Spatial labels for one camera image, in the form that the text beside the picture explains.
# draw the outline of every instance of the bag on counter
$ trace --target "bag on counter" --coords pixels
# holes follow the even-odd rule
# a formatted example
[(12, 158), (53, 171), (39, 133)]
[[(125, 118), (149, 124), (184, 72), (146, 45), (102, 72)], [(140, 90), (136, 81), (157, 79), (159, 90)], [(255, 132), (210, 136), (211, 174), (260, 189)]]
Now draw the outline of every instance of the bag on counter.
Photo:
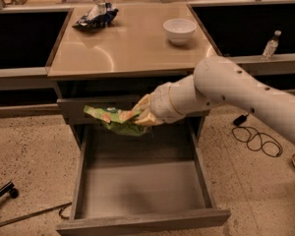
[(73, 28), (79, 30), (103, 29), (117, 16), (118, 9), (113, 8), (111, 3), (95, 5), (90, 11), (85, 13), (74, 25)]

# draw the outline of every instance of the speckled floor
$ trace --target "speckled floor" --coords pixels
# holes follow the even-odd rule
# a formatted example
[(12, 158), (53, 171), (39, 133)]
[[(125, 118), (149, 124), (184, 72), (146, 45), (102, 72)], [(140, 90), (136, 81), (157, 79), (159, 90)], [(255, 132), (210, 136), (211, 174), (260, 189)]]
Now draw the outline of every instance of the speckled floor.
[[(247, 125), (272, 134), (283, 146), (279, 158), (252, 152), (236, 141), (232, 121), (243, 112), (235, 107), (213, 109), (206, 118), (200, 145), (215, 201), (230, 208), (222, 227), (145, 236), (295, 236), (295, 147), (249, 116)], [(20, 196), (0, 199), (0, 221), (70, 202), (79, 149), (55, 106), (0, 109), (0, 188), (10, 180)], [(58, 235), (63, 220), (52, 211), (0, 227), (0, 236)]]

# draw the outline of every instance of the plastic bottle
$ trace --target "plastic bottle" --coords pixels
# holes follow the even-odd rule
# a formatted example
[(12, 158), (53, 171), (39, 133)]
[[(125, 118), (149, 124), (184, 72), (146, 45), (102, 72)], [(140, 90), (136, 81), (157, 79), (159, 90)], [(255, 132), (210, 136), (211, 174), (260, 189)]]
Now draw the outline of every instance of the plastic bottle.
[(278, 38), (281, 35), (280, 30), (276, 30), (274, 32), (274, 36), (267, 42), (264, 53), (263, 59), (268, 60), (271, 56), (273, 56), (277, 46), (278, 46)]

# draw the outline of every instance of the robotic arm segment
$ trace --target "robotic arm segment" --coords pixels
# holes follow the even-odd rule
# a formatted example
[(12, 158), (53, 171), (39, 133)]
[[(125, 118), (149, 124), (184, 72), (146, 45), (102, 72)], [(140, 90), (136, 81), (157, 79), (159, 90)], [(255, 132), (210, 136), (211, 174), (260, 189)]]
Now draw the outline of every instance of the robotic arm segment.
[(295, 95), (258, 82), (223, 57), (203, 59), (193, 76), (159, 86), (149, 104), (160, 123), (173, 123), (222, 103), (254, 114), (295, 145)]

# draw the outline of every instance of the crumpled bag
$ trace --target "crumpled bag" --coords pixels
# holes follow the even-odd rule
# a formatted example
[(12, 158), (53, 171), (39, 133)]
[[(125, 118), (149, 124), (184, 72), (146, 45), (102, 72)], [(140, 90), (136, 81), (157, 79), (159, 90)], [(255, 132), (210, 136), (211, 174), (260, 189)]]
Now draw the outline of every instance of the crumpled bag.
[(103, 29), (110, 25), (117, 13), (118, 9), (113, 8), (111, 3), (98, 4), (85, 13), (72, 27), (87, 31)]
[(150, 131), (150, 127), (134, 123), (140, 110), (121, 110), (114, 107), (94, 108), (86, 105), (84, 112), (101, 121), (101, 124), (117, 135), (140, 137)]

